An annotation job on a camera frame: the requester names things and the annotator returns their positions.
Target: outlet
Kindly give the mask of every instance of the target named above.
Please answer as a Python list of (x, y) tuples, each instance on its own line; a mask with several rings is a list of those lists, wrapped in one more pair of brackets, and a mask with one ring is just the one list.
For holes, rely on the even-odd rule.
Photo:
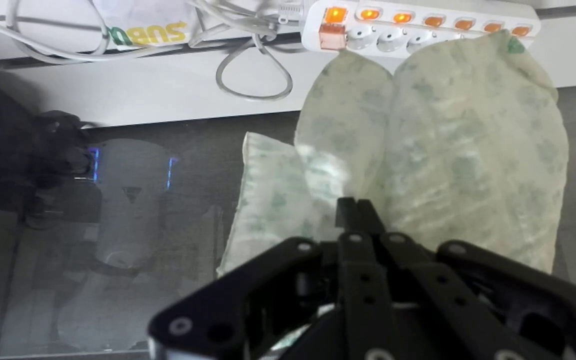
[(374, 41), (374, 29), (373, 26), (357, 26), (351, 27), (347, 34), (347, 45), (351, 50), (365, 50)]
[(413, 54), (413, 51), (418, 51), (431, 44), (437, 41), (437, 34), (424, 29), (424, 31), (416, 31), (411, 36), (411, 41), (406, 44), (406, 50)]
[(376, 40), (376, 48), (383, 51), (394, 51), (406, 44), (408, 31), (403, 27), (393, 27), (388, 31), (383, 31)]

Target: white cable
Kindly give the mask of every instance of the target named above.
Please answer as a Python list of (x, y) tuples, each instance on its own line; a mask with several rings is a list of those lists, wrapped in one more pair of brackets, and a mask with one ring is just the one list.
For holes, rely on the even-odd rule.
[[(285, 79), (287, 79), (285, 90), (280, 90), (280, 91), (276, 91), (276, 94), (264, 94), (264, 96), (260, 96), (260, 94), (247, 94), (247, 91), (240, 91), (240, 90), (235, 90), (235, 87), (226, 86), (226, 82), (224, 82), (224, 71), (226, 71), (228, 64), (231, 64), (235, 58), (239, 58), (240, 54), (244, 54), (249, 48), (260, 50), (263, 56), (268, 56), (268, 58), (276, 64), (276, 67), (282, 71), (282, 75), (285, 75)], [(276, 58), (272, 56), (272, 51), (268, 51), (268, 48), (263, 44), (260, 36), (257, 36), (257, 34), (253, 36), (251, 41), (247, 41), (247, 44), (240, 45), (239, 50), (231, 51), (231, 54), (221, 61), (221, 66), (216, 67), (214, 77), (216, 77), (216, 83), (218, 83), (224, 91), (231, 91), (231, 94), (240, 96), (240, 97), (253, 97), (253, 100), (276, 100), (276, 97), (285, 97), (285, 96), (288, 96), (288, 94), (293, 91), (293, 86), (295, 86), (295, 79), (293, 79), (288, 67), (287, 67), (280, 59), (276, 59)]]
[(226, 26), (226, 24), (218, 24), (218, 26), (212, 26), (212, 27), (202, 27), (201, 31), (196, 31), (196, 34), (191, 37), (189, 45), (191, 45), (191, 48), (199, 48), (201, 41), (206, 40), (206, 36), (214, 36), (214, 34), (226, 31), (226, 29), (231, 29), (231, 26)]
[(216, 19), (228, 24), (231, 27), (239, 27), (239, 29), (244, 29), (244, 31), (251, 31), (251, 34), (259, 34), (259, 36), (274, 36), (276, 34), (276, 24), (279, 22), (276, 22), (274, 16), (263, 16), (260, 18), (259, 13), (251, 12), (251, 16), (235, 18), (231, 13), (236, 13), (236, 9), (231, 9), (231, 13), (228, 13), (228, 9), (224, 9), (224, 4), (214, 6), (208, 0), (194, 0), (193, 4), (196, 7), (208, 12)]
[(16, 16), (16, 18), (18, 18), (18, 22), (26, 22), (26, 24), (71, 27), (71, 29), (80, 29), (80, 31), (100, 31), (98, 26), (83, 24), (83, 22), (63, 22), (63, 19), (35, 18), (35, 16)]
[(155, 56), (155, 54), (165, 54), (171, 51), (179, 45), (158, 45), (158, 48), (140, 48), (140, 50), (130, 50), (130, 51), (123, 51), (123, 54), (104, 54), (108, 50), (111, 36), (108, 29), (104, 26), (102, 16), (98, 13), (98, 9), (95, 7), (95, 13), (100, 19), (100, 34), (102, 40), (98, 44), (98, 48), (93, 54), (79, 54), (79, 51), (66, 51), (48, 44), (43, 44), (38, 40), (32, 40), (25, 34), (20, 34), (18, 27), (18, 6), (20, 0), (8, 0), (8, 7), (7, 7), (7, 26), (0, 26), (0, 36), (7, 36), (10, 40), (16, 40), (22, 48), (22, 54), (32, 56), (40, 61), (48, 61), (48, 64), (72, 64), (72, 61), (113, 61), (113, 59), (124, 59), (124, 58), (145, 58), (145, 56)]
[[(104, 51), (108, 50), (108, 45), (111, 45), (111, 36), (108, 36), (104, 18), (102, 18), (102, 13), (98, 12), (98, 7), (93, 4), (93, 0), (89, 0), (89, 4), (91, 4), (93, 9), (95, 9), (96, 22), (98, 22), (98, 27), (100, 27), (100, 34), (102, 34), (102, 37), (100, 37), (100, 41), (98, 41), (98, 45), (96, 45), (96, 50), (95, 50), (93, 54), (100, 56), (100, 54), (104, 54)], [(8, 6), (7, 6), (7, 27), (16, 29), (16, 31), (20, 31), (20, 27), (18, 27), (18, 12), (20, 12), (20, 0), (8, 0)], [(79, 61), (79, 59), (61, 59), (61, 58), (43, 54), (43, 51), (30, 48), (30, 45), (26, 45), (26, 44), (20, 44), (20, 41), (16, 41), (16, 48), (18, 48), (22, 54), (26, 54), (26, 56), (30, 56), (30, 58), (35, 58), (35, 59), (46, 61), (46, 64), (76, 64), (76, 61)]]
[(68, 59), (76, 59), (76, 61), (113, 61), (113, 59), (123, 59), (123, 58), (145, 58), (145, 56), (153, 56), (153, 54), (162, 54), (162, 51), (171, 51), (179, 45), (161, 45), (161, 48), (142, 48), (142, 50), (132, 50), (132, 51), (123, 51), (123, 54), (79, 54), (79, 51), (66, 51), (55, 45), (46, 45), (43, 41), (30, 40), (10, 27), (0, 26), (0, 34), (7, 37), (12, 37), (16, 41), (22, 41), (26, 45), (32, 45), (38, 51), (45, 54), (55, 54), (61, 58), (68, 58)]

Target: blue light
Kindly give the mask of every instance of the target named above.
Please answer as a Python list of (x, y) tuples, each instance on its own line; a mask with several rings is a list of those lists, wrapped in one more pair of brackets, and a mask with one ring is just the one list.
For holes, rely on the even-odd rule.
[(166, 189), (171, 189), (171, 185), (172, 185), (172, 167), (174, 167), (174, 161), (176, 161), (176, 158), (174, 158), (174, 156), (171, 156), (171, 158), (169, 158), (169, 177), (166, 177)]
[(98, 180), (100, 180), (102, 150), (100, 150), (100, 148), (91, 148), (91, 151), (93, 151), (93, 181), (98, 183)]

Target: white power strip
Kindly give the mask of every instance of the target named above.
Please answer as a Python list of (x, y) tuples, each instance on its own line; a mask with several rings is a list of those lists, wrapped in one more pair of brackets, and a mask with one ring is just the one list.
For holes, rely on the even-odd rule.
[(532, 6), (483, 0), (319, 0), (308, 7), (303, 44), (308, 50), (353, 50), (406, 58), (447, 40), (508, 29), (527, 45), (540, 31)]

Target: orange switch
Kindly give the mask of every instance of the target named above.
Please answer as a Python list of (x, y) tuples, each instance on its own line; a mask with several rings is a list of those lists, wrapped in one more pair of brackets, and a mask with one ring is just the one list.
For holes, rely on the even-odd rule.
[(326, 7), (324, 22), (326, 24), (342, 24), (347, 19), (347, 7)]
[(394, 24), (408, 24), (413, 22), (415, 13), (413, 12), (398, 12), (393, 19)]
[(502, 26), (505, 26), (505, 24), (500, 24), (500, 22), (488, 22), (488, 24), (485, 26), (485, 29), (487, 29), (487, 31), (498, 31), (498, 29), (502, 29)]
[(342, 26), (342, 24), (322, 24), (320, 26), (320, 48), (322, 50), (342, 50), (342, 48), (347, 48), (347, 26)]
[(460, 19), (454, 22), (454, 27), (462, 29), (462, 31), (469, 31), (472, 26), (474, 26), (472, 18), (460, 18)]
[(517, 26), (517, 27), (512, 27), (512, 34), (527, 37), (530, 34), (530, 29), (532, 29), (530, 26)]
[(365, 7), (360, 12), (360, 19), (365, 19), (365, 22), (379, 19), (380, 16), (383, 16), (383, 9), (379, 9), (379, 7)]
[(431, 27), (442, 27), (445, 19), (447, 19), (445, 16), (428, 16), (424, 19), (424, 24), (431, 26)]

